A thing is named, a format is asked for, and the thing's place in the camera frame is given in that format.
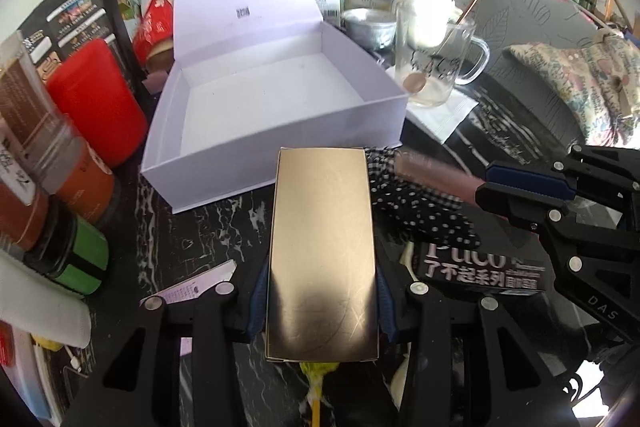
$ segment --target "floral pillow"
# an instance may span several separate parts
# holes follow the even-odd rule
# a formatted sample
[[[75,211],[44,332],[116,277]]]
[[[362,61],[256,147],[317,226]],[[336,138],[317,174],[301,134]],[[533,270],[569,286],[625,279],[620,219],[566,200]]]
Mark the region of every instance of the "floral pillow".
[[[506,49],[568,105],[588,145],[631,146],[640,107],[640,51],[617,36],[578,50],[542,44]]]

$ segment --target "black polka dot cloth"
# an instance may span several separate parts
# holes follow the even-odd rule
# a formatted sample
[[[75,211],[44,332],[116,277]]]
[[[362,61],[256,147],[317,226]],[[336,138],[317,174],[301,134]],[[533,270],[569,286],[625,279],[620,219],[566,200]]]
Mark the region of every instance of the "black polka dot cloth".
[[[390,214],[399,228],[427,235],[437,245],[480,246],[473,223],[458,212],[460,198],[400,178],[394,169],[393,149],[365,149],[365,154],[374,209]]]

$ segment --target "black marble table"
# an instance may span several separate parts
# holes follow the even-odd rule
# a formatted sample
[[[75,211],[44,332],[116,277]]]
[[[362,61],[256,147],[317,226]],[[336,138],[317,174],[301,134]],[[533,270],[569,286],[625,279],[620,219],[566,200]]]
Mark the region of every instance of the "black marble table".
[[[490,77],[481,75],[465,89],[479,105],[444,146],[408,121],[402,133],[404,144],[480,177],[491,160],[530,163],[564,155],[551,134]],[[228,259],[244,263],[269,247],[273,186],[174,215],[139,174],[141,159],[142,150],[116,170],[122,197],[116,216],[104,229],[111,251],[108,279],[86,299],[91,308],[92,341],[78,350],[86,373],[104,360],[111,335],[135,311],[140,299]],[[545,257],[535,236],[511,229],[504,220],[480,210],[466,211],[476,222],[483,248],[507,255],[528,248],[530,255]],[[607,217],[604,213],[586,219]],[[397,259],[403,247],[401,238],[377,219],[376,235],[386,253]],[[555,375],[579,366],[589,346],[586,314],[554,291],[518,299],[509,309]],[[235,355],[250,427],[308,425],[308,384],[297,364],[267,362],[262,335],[251,344],[236,344]],[[393,425],[397,410],[388,383],[401,360],[402,347],[382,339],[378,361],[341,364],[325,379],[322,425]],[[58,353],[50,363],[52,372],[61,375],[68,357]],[[190,369],[190,357],[183,357],[180,409],[184,427],[193,425]],[[69,381],[68,371],[64,383],[62,378],[55,380],[59,380],[56,390],[63,408],[68,407],[84,380]]]

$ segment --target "white cylinder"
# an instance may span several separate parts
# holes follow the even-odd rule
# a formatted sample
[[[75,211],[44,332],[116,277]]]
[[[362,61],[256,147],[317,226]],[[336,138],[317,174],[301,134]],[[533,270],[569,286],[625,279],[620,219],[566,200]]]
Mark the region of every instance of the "white cylinder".
[[[67,346],[86,347],[91,317],[84,302],[58,290],[0,251],[0,319]]]

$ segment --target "qr code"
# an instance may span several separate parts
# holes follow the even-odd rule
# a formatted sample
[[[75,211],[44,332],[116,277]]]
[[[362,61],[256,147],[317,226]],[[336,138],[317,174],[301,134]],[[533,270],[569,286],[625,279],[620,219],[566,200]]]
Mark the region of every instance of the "qr code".
[[[236,8],[236,16],[241,19],[242,17],[248,17],[251,15],[249,13],[249,7],[245,6],[244,8]]]

